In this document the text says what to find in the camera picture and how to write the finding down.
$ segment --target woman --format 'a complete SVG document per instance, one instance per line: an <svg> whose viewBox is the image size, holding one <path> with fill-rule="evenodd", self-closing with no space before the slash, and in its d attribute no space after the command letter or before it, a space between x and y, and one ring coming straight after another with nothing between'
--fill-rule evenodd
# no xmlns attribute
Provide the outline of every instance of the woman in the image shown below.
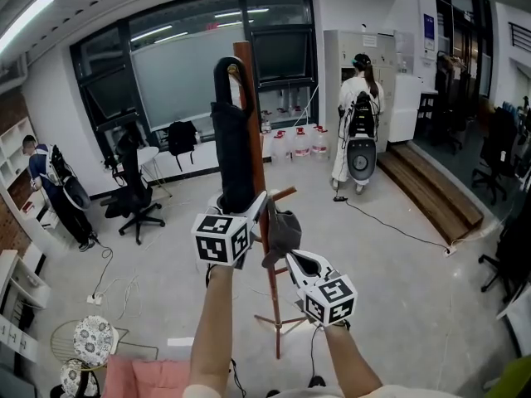
<svg viewBox="0 0 531 398"><path fill-rule="evenodd" d="M353 60L356 74L343 82L339 93L339 113L342 117L339 121L338 152L336 154L334 170L332 171L332 185L334 190L339 187L339 182L347 181L347 143L348 128L352 121L352 112L349 110L356 104L359 94L364 91L371 98L373 115L375 117L375 133L378 128L378 116L385 110L383 88L374 80L371 59L364 54L358 53Z"/></svg>

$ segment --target wooden platform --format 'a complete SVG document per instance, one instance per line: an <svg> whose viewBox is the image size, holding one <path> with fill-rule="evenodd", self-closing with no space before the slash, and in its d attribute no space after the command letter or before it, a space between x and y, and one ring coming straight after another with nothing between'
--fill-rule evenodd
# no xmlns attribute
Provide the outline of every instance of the wooden platform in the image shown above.
<svg viewBox="0 0 531 398"><path fill-rule="evenodd" d="M378 166L418 206L446 243L465 237L483 221L474 203L406 144L379 154Z"/></svg>

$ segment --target ceiling light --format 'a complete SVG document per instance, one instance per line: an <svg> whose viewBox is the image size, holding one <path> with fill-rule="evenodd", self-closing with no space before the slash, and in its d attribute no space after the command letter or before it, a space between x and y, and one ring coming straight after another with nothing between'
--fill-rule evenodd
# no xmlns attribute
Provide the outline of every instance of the ceiling light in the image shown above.
<svg viewBox="0 0 531 398"><path fill-rule="evenodd" d="M249 23L252 23L254 22L255 20L254 19L250 19L249 20ZM242 22L241 21L236 21L236 22L229 22L229 23L220 23L217 28L221 28L221 27L230 27L232 25L241 25Z"/></svg>
<svg viewBox="0 0 531 398"><path fill-rule="evenodd" d="M217 15L214 15L214 17L236 17L238 15L241 15L241 12L228 12L228 13L218 13Z"/></svg>
<svg viewBox="0 0 531 398"><path fill-rule="evenodd" d="M167 25L165 27L157 28L156 30L152 30L152 31L146 32L146 33L144 33L144 34L142 34L140 36L134 36L133 38L131 38L131 41L140 40L140 38L144 38L145 36L151 36L152 34L156 34L157 32L168 30L171 27L172 27L171 25Z"/></svg>
<svg viewBox="0 0 531 398"><path fill-rule="evenodd" d="M33 0L24 12L0 37L0 53L9 45L11 41L22 31L28 23L41 13L53 0Z"/></svg>
<svg viewBox="0 0 531 398"><path fill-rule="evenodd" d="M187 32L181 32L180 34L175 34L174 36L167 36L166 38L161 38L160 40L157 40L155 44L160 43L162 41L170 40L171 38L175 38L178 36L186 36L187 34Z"/></svg>

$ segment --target man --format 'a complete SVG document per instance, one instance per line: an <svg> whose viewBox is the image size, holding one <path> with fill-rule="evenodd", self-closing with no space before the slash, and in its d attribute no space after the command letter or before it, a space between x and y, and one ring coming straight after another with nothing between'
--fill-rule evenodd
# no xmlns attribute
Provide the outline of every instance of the man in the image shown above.
<svg viewBox="0 0 531 398"><path fill-rule="evenodd" d="M215 265L211 270L207 296L193 341L190 386L183 398L221 398L225 395L232 355L232 275L233 268ZM277 398L455 398L443 392L383 386L359 353L344 323L324 328L339 387L324 387L316 376L312 389L270 391Z"/></svg>
<svg viewBox="0 0 531 398"><path fill-rule="evenodd" d="M75 208L70 203L63 192L63 188L48 180L46 176L46 153L48 150L51 151L45 144L37 144L37 141L31 135L27 135L22 140L22 151L30 157L29 168L32 175L33 188L39 190L44 187L53 210L66 229L79 242L80 251L85 252L94 246L95 233L83 211Z"/></svg>

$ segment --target shoe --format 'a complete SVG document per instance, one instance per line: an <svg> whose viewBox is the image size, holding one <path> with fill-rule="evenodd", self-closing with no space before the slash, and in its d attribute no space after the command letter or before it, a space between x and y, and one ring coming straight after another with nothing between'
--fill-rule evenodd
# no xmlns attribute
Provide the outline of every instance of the shoe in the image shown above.
<svg viewBox="0 0 531 398"><path fill-rule="evenodd" d="M80 252L85 252L85 251L89 250L93 246L94 246L94 241L89 237L89 241L86 242L86 243L82 243L79 246L79 250L80 250Z"/></svg>
<svg viewBox="0 0 531 398"><path fill-rule="evenodd" d="M312 380L309 381L309 388L313 388L314 386L326 386L326 382L321 376L314 376L312 377Z"/></svg>

